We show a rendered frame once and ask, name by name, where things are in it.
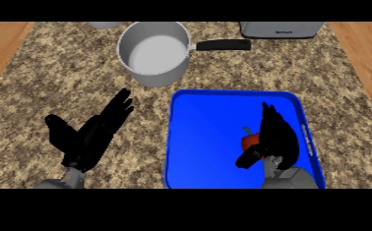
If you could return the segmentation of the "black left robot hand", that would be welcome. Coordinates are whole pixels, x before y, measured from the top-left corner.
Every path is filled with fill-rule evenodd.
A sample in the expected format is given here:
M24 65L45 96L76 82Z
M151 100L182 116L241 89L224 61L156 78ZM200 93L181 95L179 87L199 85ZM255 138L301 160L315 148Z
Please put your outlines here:
M120 89L101 113L75 130L54 114L45 116L48 142L63 152L60 164L86 172L97 165L113 135L134 111L131 91Z

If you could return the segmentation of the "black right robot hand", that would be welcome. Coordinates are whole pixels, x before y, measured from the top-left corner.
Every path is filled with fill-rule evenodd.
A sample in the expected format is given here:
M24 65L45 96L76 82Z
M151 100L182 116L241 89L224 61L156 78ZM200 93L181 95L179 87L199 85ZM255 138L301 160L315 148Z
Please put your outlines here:
M261 102L259 143L241 151L234 166L247 169L267 156L281 157L278 170L289 169L298 161L299 142L296 133L272 105Z

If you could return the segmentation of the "red bell pepper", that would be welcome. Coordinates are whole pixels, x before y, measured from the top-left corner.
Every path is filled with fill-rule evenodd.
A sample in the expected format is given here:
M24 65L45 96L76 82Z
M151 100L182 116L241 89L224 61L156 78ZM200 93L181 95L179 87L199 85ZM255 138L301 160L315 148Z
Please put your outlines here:
M240 139L240 148L241 150L247 150L252 145L259 143L258 140L259 134L253 133L247 127L243 127L241 129L246 132L246 136Z

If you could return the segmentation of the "blue plastic tray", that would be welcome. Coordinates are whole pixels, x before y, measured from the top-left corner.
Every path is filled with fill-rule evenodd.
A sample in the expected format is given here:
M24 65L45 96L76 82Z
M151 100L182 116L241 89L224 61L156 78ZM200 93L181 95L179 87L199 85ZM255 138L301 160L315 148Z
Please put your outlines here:
M326 178L302 104L293 93L270 90L179 89L171 97L163 184L169 189L258 189L262 164L239 169L240 139L259 131L261 106L275 108L299 141L295 166L317 187Z

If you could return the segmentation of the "silver toaster appliance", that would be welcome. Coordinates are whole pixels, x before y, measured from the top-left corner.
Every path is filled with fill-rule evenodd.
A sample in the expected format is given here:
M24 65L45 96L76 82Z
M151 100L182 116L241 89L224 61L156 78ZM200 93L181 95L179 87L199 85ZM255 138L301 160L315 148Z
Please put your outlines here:
M323 22L240 22L240 35L252 39L312 38Z

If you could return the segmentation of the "grey round container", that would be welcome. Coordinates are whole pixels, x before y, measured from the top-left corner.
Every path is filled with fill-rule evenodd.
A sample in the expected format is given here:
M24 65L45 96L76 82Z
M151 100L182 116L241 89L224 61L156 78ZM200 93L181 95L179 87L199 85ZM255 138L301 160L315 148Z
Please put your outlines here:
M94 29L112 29L113 27L116 27L120 24L122 24L122 22L88 22L88 25Z

